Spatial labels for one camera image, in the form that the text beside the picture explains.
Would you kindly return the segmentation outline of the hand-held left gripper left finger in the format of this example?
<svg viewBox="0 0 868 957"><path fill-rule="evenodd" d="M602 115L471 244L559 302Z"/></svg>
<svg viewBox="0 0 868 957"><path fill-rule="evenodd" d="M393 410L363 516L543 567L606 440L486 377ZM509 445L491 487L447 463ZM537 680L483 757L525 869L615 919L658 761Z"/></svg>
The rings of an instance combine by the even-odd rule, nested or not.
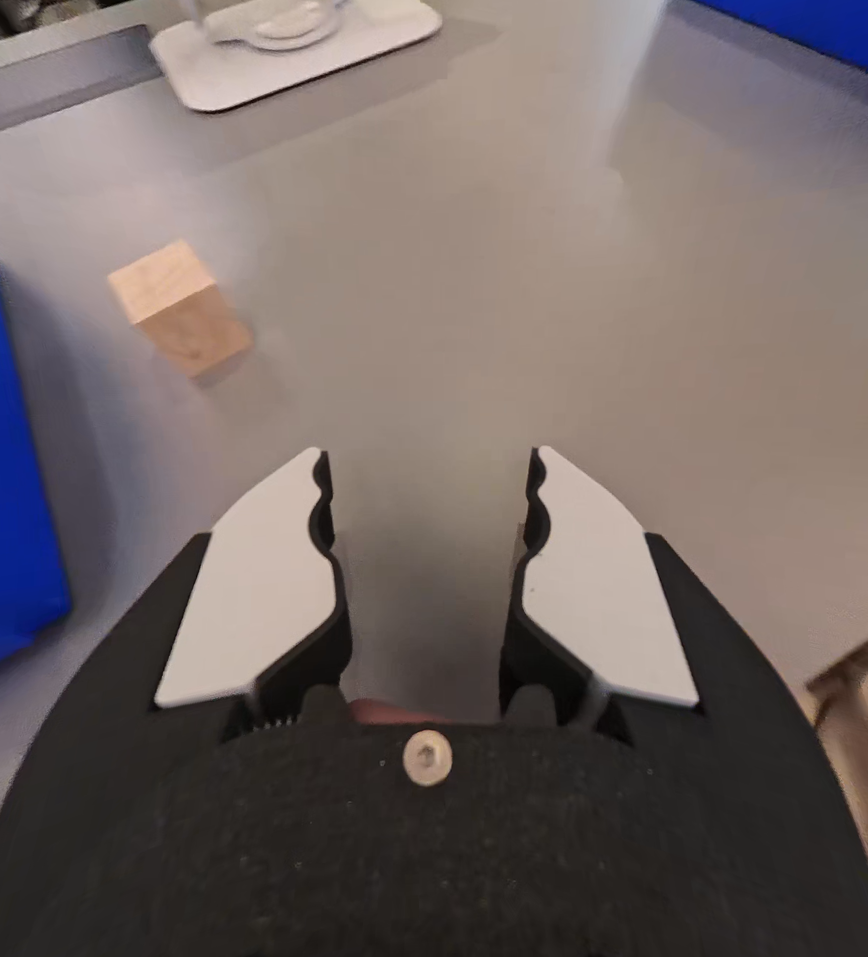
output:
<svg viewBox="0 0 868 957"><path fill-rule="evenodd" d="M353 654L333 554L329 455L310 447L241 496L209 533L154 692L160 709L239 699L257 724L300 717Z"/></svg>

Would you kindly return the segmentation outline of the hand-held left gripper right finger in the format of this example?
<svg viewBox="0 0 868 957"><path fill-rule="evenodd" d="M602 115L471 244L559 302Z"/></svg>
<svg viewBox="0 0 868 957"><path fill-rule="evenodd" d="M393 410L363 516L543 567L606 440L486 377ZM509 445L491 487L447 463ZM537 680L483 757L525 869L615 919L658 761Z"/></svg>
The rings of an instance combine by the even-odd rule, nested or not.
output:
<svg viewBox="0 0 868 957"><path fill-rule="evenodd" d="M595 726L617 699L693 712L699 691L642 523L552 446L531 449L525 496L500 652L503 719L529 687L560 726Z"/></svg>

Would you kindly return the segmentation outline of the wooden cube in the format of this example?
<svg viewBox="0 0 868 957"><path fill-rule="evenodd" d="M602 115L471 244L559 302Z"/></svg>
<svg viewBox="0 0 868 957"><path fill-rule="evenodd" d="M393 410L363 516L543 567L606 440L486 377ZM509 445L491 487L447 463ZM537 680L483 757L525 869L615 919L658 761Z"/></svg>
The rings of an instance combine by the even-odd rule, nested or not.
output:
<svg viewBox="0 0 868 957"><path fill-rule="evenodd" d="M249 351L253 336L185 240L114 270L107 283L133 328L196 379Z"/></svg>

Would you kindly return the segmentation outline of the blue plastic bin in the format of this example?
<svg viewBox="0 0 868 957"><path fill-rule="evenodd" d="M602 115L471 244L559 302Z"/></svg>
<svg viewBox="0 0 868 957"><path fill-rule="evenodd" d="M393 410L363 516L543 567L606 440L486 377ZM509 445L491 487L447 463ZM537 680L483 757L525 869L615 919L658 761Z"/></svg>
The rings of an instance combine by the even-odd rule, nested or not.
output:
<svg viewBox="0 0 868 957"><path fill-rule="evenodd" d="M797 47L868 74L868 1L667 2L667 12L751 50Z"/></svg>

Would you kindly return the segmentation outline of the white rectangular tray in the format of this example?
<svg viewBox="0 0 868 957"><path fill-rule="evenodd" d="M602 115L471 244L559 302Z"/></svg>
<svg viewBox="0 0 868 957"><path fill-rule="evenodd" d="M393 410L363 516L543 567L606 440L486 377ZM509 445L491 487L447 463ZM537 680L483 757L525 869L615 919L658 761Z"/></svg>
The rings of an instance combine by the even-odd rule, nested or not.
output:
<svg viewBox="0 0 868 957"><path fill-rule="evenodd" d="M242 44L214 45L191 19L158 31L150 50L187 109L224 113L423 42L438 33L440 13L420 1L337 2L338 30L305 49L273 53Z"/></svg>

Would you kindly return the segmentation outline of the clear glass jar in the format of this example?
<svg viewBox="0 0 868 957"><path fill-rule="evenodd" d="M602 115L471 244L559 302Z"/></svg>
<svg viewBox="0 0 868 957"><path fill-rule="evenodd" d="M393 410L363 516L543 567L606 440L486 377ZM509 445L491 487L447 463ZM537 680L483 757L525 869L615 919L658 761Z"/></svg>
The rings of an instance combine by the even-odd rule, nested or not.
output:
<svg viewBox="0 0 868 957"><path fill-rule="evenodd" d="M333 1L245 1L212 12L188 2L187 9L210 43L237 43L261 52L308 48L334 34L341 23Z"/></svg>

